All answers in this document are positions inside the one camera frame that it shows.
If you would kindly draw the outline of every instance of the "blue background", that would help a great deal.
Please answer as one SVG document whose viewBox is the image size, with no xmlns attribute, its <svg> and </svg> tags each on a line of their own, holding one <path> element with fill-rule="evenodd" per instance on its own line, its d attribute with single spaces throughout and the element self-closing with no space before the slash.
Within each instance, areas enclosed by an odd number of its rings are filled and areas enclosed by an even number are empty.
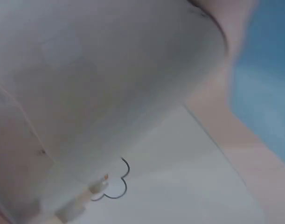
<svg viewBox="0 0 285 224">
<path fill-rule="evenodd" d="M 261 0 L 236 63 L 233 113 L 285 162 L 285 0 Z"/>
</svg>

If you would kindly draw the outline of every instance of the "white surface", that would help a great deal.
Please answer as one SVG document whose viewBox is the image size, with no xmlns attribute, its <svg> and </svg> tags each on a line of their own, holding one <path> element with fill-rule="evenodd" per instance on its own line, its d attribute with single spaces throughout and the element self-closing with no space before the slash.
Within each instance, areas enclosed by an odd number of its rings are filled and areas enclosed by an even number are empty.
<svg viewBox="0 0 285 224">
<path fill-rule="evenodd" d="M 262 224 L 230 163 L 185 108 L 122 155 L 131 171 L 120 199 L 91 202 L 73 224 Z"/>
</svg>

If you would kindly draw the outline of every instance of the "black line drawing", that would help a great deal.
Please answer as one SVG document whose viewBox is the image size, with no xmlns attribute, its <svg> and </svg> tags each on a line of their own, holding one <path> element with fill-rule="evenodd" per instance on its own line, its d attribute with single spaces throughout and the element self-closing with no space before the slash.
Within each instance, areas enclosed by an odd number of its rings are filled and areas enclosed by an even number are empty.
<svg viewBox="0 0 285 224">
<path fill-rule="evenodd" d="M 119 195 L 118 197 L 111 197 L 111 196 L 109 196 L 109 195 L 107 195 L 107 194 L 104 193 L 104 194 L 102 194 L 102 196 L 100 196 L 98 199 L 91 199 L 92 202 L 97 202 L 97 201 L 101 200 L 103 197 L 107 197 L 107 198 L 110 198 L 110 199 L 118 199 L 118 198 L 121 198 L 122 196 L 125 195 L 125 193 L 126 193 L 127 190 L 128 190 L 128 186 L 127 186 L 127 183 L 126 183 L 126 181 L 124 180 L 124 178 L 125 178 L 126 176 L 128 176 L 128 174 L 129 174 L 129 172 L 130 172 L 130 165 L 129 165 L 129 163 L 128 163 L 123 157 L 121 157 L 121 159 L 122 159 L 122 161 L 124 161 L 124 163 L 126 164 L 127 169 L 128 169 L 127 172 L 126 172 L 126 174 L 124 174 L 122 177 L 120 177 L 121 180 L 123 181 L 124 185 L 125 185 L 125 190 L 124 190 L 124 192 L 123 192 L 121 195 Z"/>
</svg>

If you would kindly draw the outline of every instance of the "blue wall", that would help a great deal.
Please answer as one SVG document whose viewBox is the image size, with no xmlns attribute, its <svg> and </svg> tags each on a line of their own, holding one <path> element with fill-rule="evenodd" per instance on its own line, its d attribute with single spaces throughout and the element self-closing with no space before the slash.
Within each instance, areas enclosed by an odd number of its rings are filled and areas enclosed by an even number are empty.
<svg viewBox="0 0 285 224">
<path fill-rule="evenodd" d="M 260 1 L 232 81 L 232 111 L 285 162 L 285 0 Z"/>
</svg>

